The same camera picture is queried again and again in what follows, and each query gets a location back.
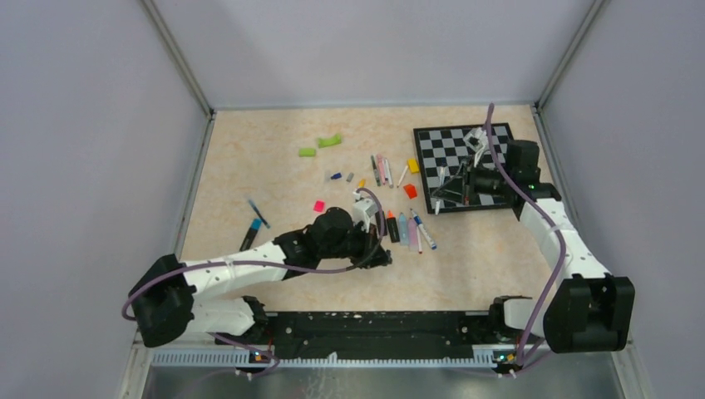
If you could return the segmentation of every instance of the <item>marker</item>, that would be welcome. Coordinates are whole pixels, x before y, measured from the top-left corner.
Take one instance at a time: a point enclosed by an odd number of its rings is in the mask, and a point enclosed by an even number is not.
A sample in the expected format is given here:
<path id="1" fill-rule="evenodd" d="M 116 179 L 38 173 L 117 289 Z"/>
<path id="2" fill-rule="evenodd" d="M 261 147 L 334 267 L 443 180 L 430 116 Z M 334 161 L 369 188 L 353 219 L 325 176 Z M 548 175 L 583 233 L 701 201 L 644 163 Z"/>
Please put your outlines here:
<path id="1" fill-rule="evenodd" d="M 399 214 L 399 237 L 402 239 L 402 245 L 405 247 L 409 246 L 409 226 L 407 224 L 407 217 L 404 213 Z"/>
<path id="2" fill-rule="evenodd" d="M 418 230 L 418 231 L 417 231 L 417 243 L 418 243 L 418 246 L 419 246 L 419 254 L 423 254 L 423 248 L 421 247 L 421 234 L 422 234 L 422 230 L 421 230 L 421 225 L 420 225 L 420 224 L 417 224 L 417 230 Z"/>
<path id="3" fill-rule="evenodd" d="M 372 172 L 375 174 L 375 180 L 377 181 L 377 187 L 382 185 L 379 181 L 379 170 L 377 170 L 377 162 L 374 161 L 374 155 L 370 155 L 370 160 L 372 160 Z"/>
<path id="4" fill-rule="evenodd" d="M 251 199 L 248 199 L 247 203 L 249 204 L 250 207 L 252 207 L 252 210 L 257 214 L 257 217 L 260 220 L 262 220 L 262 223 L 264 223 L 264 227 L 266 227 L 267 229 L 271 229 L 272 226 L 270 226 L 269 223 L 267 223 L 267 220 L 264 220 L 264 218 L 262 217 L 262 214 L 259 212 L 259 209 L 257 209 L 257 205 L 254 204 L 254 201 L 252 201 Z"/>
<path id="5" fill-rule="evenodd" d="M 397 227 L 397 218 L 394 217 L 391 210 L 387 214 L 387 230 L 389 230 L 389 239 L 393 243 L 399 242 L 399 229 Z"/>
<path id="6" fill-rule="evenodd" d="M 389 169 L 389 160 L 384 159 L 384 174 L 387 176 L 387 181 L 389 182 L 389 188 L 394 188 L 394 182 L 392 181 L 392 170 Z"/>
<path id="7" fill-rule="evenodd" d="M 259 226 L 262 225 L 262 220 L 255 219 L 247 230 L 247 234 L 244 235 L 243 243 L 240 245 L 240 252 L 248 250 L 252 247 L 254 238 L 257 237 L 257 232 L 259 231 Z"/>
<path id="8" fill-rule="evenodd" d="M 379 168 L 379 180 L 382 181 L 382 184 L 385 185 L 387 183 L 387 179 L 384 177 L 384 161 L 382 160 L 382 156 L 377 154 L 377 168 Z"/>
<path id="9" fill-rule="evenodd" d="M 397 188 L 402 186 L 402 181 L 404 180 L 404 176 L 407 175 L 408 171 L 409 171 L 409 165 L 405 165 L 404 171 L 402 172 L 402 177 L 399 178 L 399 183 L 397 183 Z"/>
<path id="10" fill-rule="evenodd" d="M 428 245 L 431 246 L 431 249 L 436 250 L 436 248 L 437 248 L 436 243 L 431 238 L 431 235 L 428 233 L 428 230 L 426 230 L 426 226 L 424 226 L 423 223 L 421 222 L 421 218 L 419 218 L 418 213 L 414 212 L 414 209 L 412 209 L 412 216 L 414 217 L 414 220 L 417 222 L 419 231 L 421 232 L 421 234 L 423 234 L 423 238 L 426 239 L 426 242 L 428 242 Z"/>
<path id="11" fill-rule="evenodd" d="M 414 247 L 417 246 L 417 241 L 419 237 L 417 222 L 414 220 L 414 218 L 410 218 L 407 222 L 407 230 L 409 230 L 409 249 L 413 250 Z"/>

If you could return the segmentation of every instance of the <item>metal floor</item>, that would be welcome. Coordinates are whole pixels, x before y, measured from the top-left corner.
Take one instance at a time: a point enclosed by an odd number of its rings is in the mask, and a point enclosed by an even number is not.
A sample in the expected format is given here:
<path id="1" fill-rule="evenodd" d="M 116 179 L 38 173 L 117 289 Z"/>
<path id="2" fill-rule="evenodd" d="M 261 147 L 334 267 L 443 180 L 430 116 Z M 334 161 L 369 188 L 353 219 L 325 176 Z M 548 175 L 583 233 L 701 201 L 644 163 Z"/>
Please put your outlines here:
<path id="1" fill-rule="evenodd" d="M 553 355 L 515 380 L 438 367 L 288 368 L 248 382 L 226 370 L 152 367 L 143 399 L 624 398 L 610 353 Z"/>

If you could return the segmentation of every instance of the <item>yellow block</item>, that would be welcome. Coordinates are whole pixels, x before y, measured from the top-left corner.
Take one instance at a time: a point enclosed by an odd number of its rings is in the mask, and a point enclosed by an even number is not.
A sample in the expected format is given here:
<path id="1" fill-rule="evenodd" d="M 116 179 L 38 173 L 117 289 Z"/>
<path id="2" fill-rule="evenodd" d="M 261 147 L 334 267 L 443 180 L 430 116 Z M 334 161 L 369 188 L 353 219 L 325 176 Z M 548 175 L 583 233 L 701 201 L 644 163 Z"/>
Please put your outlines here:
<path id="1" fill-rule="evenodd" d="M 409 164 L 409 171 L 410 172 L 412 172 L 412 173 L 419 172 L 417 160 L 409 160 L 409 161 L 407 161 L 407 163 Z"/>

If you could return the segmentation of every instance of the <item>pink marker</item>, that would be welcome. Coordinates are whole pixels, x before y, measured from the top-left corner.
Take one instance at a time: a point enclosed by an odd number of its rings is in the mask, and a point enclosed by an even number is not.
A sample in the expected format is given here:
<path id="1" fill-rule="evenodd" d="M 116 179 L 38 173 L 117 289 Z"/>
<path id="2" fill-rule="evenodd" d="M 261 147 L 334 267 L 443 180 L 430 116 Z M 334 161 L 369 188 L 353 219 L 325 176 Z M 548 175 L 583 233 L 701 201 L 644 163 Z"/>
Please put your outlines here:
<path id="1" fill-rule="evenodd" d="M 387 183 L 387 179 L 384 177 L 384 159 L 379 154 L 377 154 L 377 168 L 379 168 L 379 180 L 381 180 L 382 184 L 385 185 Z"/>
<path id="2" fill-rule="evenodd" d="M 412 250 L 414 248 L 418 248 L 419 254 L 421 254 L 422 248 L 418 246 L 419 238 L 421 236 L 418 234 L 417 222 L 414 220 L 414 218 L 410 218 L 407 222 L 407 226 L 409 229 L 409 248 L 411 248 Z"/>

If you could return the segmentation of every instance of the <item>black marker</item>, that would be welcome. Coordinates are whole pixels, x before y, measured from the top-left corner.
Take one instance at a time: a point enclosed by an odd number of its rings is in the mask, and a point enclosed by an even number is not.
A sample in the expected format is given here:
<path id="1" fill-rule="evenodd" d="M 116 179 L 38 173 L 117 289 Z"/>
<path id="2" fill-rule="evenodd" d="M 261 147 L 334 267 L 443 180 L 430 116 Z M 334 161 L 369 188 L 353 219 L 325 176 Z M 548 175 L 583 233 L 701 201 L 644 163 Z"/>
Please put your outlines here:
<path id="1" fill-rule="evenodd" d="M 240 252 L 246 251 L 252 246 L 254 238 L 257 237 L 259 226 L 261 225 L 262 220 L 255 219 L 252 221 L 252 224 L 249 226 L 249 230 L 247 230 L 247 234 L 244 235 L 243 243 L 240 245 Z"/>

